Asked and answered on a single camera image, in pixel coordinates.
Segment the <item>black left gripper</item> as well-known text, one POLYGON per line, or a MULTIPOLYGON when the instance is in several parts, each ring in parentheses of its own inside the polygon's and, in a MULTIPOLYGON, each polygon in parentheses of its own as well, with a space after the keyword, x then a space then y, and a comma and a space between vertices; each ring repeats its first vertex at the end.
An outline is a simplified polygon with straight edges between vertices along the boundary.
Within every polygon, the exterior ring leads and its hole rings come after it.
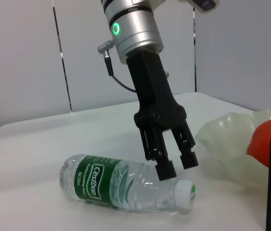
POLYGON ((140 50, 126 59, 140 108, 134 115, 139 129, 162 130, 187 127, 186 112, 173 97, 158 54, 140 50))

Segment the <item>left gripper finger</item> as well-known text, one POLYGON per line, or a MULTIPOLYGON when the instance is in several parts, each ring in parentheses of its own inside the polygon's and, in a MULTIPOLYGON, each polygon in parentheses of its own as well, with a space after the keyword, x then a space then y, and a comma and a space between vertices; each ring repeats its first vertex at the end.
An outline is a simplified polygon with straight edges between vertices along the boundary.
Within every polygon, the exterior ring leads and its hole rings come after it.
POLYGON ((195 146, 195 140, 186 121, 177 128, 172 129, 173 136, 181 152, 181 161, 184 169, 198 166, 195 152, 192 148, 195 146))
POLYGON ((153 122, 144 123, 140 126, 140 134, 146 160, 157 163, 155 168, 159 180, 175 178, 176 172, 172 161, 168 159, 161 127, 153 122))

